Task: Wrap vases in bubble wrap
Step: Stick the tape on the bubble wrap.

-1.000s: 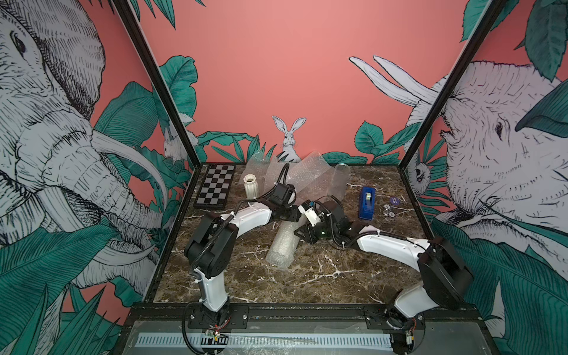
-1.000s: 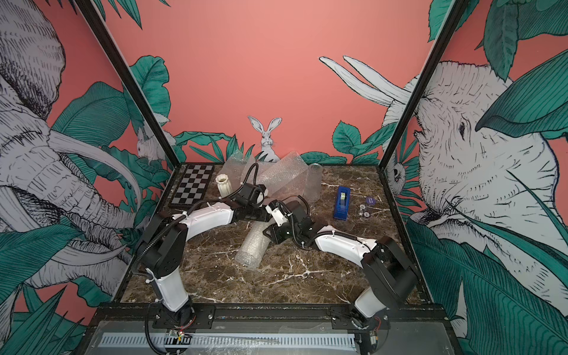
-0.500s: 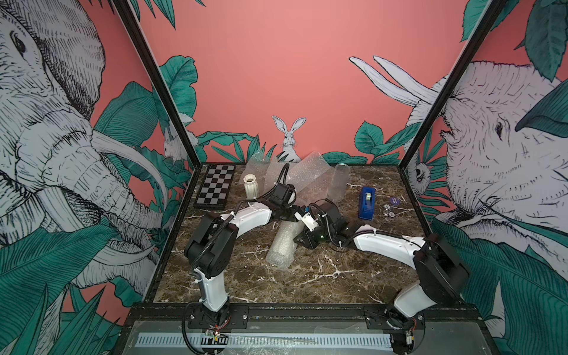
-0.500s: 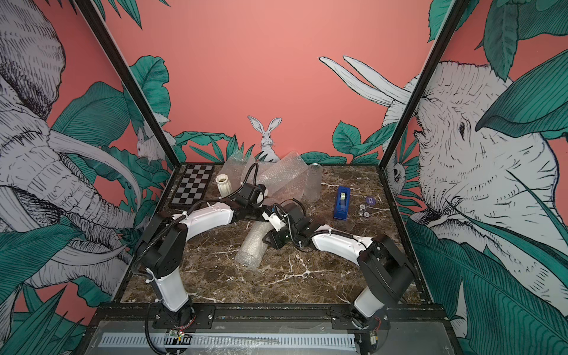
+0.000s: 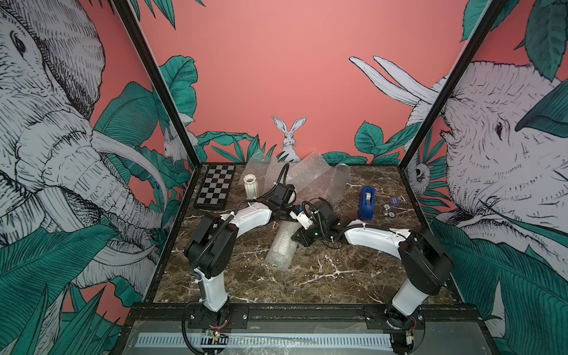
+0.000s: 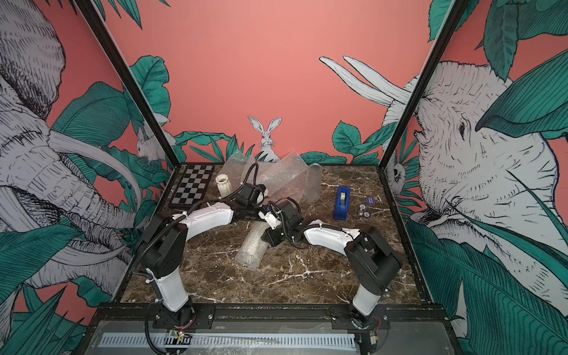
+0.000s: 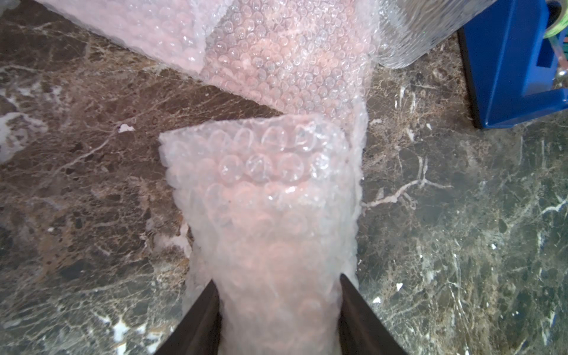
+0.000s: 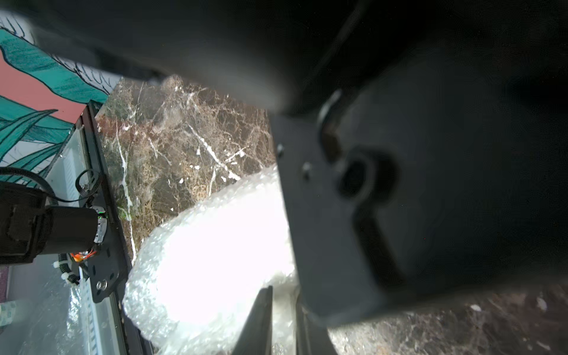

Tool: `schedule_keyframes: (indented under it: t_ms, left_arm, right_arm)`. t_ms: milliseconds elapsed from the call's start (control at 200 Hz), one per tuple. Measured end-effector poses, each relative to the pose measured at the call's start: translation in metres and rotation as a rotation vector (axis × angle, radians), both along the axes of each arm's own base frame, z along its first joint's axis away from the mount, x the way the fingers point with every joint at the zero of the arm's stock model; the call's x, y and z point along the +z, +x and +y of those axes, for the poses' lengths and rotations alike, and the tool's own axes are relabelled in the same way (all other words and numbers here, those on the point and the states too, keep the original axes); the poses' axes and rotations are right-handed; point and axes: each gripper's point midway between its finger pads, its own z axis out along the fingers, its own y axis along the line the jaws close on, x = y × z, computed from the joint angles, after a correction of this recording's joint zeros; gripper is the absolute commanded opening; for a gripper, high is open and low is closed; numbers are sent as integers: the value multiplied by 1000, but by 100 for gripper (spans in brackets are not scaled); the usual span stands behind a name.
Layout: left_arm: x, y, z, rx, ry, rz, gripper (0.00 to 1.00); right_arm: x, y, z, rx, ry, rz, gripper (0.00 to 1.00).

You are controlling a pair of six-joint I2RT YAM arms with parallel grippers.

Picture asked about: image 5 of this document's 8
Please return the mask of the bubble wrap roll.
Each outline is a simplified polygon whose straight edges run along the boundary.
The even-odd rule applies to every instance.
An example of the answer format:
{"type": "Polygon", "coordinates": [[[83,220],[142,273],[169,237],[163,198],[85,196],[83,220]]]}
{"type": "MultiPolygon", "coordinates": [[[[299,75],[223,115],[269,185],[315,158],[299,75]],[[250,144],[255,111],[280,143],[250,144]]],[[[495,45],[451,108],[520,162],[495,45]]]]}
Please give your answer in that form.
{"type": "Polygon", "coordinates": [[[327,192],[327,200],[333,204],[342,201],[346,195],[351,168],[346,164],[337,164],[327,192]]]}

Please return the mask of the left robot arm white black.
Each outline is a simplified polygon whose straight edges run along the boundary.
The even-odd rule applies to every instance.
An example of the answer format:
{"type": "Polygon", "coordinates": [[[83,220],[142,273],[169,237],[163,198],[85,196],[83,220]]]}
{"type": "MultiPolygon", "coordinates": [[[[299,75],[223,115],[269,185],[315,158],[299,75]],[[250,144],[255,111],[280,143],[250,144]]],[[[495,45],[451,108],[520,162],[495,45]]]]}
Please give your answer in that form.
{"type": "Polygon", "coordinates": [[[258,198],[243,200],[228,214],[205,214],[187,244],[184,255],[198,281],[200,302],[218,313],[229,302],[223,272],[228,266],[239,236],[274,219],[285,219],[296,198],[293,185],[286,182],[290,164],[284,164],[274,186],[258,198]]]}

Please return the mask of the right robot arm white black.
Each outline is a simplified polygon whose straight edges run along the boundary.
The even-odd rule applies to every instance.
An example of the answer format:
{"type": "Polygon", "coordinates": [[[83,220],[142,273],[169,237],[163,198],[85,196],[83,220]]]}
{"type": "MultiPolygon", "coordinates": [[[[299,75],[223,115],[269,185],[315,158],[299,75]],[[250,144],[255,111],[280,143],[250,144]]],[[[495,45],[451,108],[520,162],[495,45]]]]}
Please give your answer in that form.
{"type": "Polygon", "coordinates": [[[436,296],[447,283],[454,261],[433,232],[424,226],[415,229],[383,229],[363,220],[341,217],[327,201],[320,199],[293,206],[289,213],[300,223],[294,233],[300,243],[310,246],[314,239],[325,239],[353,246],[372,248],[401,261],[407,280],[386,306],[383,317],[396,330],[417,324],[417,310],[427,298],[436,296]]]}

